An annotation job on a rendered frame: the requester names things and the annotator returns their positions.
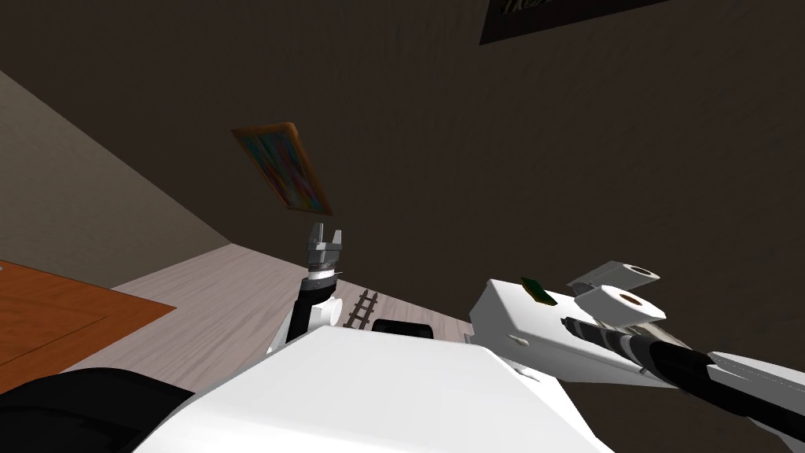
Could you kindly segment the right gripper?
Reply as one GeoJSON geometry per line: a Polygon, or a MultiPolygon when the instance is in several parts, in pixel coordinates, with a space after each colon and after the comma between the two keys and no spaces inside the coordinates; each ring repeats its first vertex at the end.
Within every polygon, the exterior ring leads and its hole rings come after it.
{"type": "Polygon", "coordinates": [[[564,328],[581,341],[589,342],[609,351],[621,352],[621,333],[597,324],[590,324],[571,317],[561,319],[564,328]]]}

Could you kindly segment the white cabinet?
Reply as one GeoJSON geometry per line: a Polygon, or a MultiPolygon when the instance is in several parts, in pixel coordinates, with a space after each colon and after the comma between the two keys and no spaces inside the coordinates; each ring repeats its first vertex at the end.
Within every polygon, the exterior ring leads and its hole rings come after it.
{"type": "Polygon", "coordinates": [[[471,342],[566,382],[668,386],[621,355],[571,334],[562,319],[593,323],[593,317],[570,296],[550,296],[555,305],[534,300],[519,283],[491,279],[470,311],[471,342]]]}

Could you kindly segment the dark ladder-shaped track piece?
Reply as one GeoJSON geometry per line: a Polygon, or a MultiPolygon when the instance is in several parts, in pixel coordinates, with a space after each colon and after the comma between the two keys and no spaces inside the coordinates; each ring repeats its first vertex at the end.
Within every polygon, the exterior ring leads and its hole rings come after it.
{"type": "Polygon", "coordinates": [[[374,312],[377,298],[377,292],[371,293],[368,289],[365,289],[360,295],[358,302],[349,312],[347,320],[342,327],[364,330],[370,323],[370,316],[374,312]]]}

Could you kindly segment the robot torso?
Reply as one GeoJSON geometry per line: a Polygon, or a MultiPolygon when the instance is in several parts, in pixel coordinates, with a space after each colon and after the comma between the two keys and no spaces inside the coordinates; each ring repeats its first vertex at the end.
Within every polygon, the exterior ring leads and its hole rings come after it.
{"type": "Polygon", "coordinates": [[[199,391],[134,453],[613,453],[555,379],[477,345],[324,326],[199,391]]]}

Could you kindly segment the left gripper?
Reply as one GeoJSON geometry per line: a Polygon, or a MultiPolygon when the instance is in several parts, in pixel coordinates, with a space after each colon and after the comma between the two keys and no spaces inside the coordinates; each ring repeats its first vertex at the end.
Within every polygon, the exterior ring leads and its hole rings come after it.
{"type": "Polygon", "coordinates": [[[335,271],[342,249],[342,232],[335,230],[331,242],[323,242],[324,223],[314,224],[311,242],[307,244],[307,269],[309,272],[335,271]]]}

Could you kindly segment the small green flat block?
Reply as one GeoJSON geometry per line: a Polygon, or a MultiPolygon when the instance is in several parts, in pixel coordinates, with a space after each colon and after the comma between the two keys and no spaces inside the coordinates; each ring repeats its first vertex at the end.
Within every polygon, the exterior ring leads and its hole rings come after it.
{"type": "Polygon", "coordinates": [[[536,302],[547,306],[558,305],[558,301],[550,296],[536,280],[522,277],[520,283],[527,294],[536,302]]]}

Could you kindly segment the orange framed colourful picture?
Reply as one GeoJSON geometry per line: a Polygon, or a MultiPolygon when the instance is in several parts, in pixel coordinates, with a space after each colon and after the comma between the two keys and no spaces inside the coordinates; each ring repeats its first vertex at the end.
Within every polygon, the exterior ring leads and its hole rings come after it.
{"type": "Polygon", "coordinates": [[[232,134],[285,208],[332,215],[294,123],[242,127],[233,129],[232,134]]]}

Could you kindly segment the brown wooden table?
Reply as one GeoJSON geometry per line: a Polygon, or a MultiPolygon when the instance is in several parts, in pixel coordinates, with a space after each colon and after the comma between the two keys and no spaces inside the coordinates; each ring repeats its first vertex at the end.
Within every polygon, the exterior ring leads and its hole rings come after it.
{"type": "Polygon", "coordinates": [[[62,373],[173,310],[0,260],[0,393],[62,373]]]}

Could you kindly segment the dark framed picture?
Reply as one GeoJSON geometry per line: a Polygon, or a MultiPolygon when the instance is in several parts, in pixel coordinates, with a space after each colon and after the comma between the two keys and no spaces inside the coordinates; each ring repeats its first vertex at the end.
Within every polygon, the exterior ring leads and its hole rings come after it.
{"type": "Polygon", "coordinates": [[[479,44],[485,45],[669,0],[490,0],[479,44]]]}

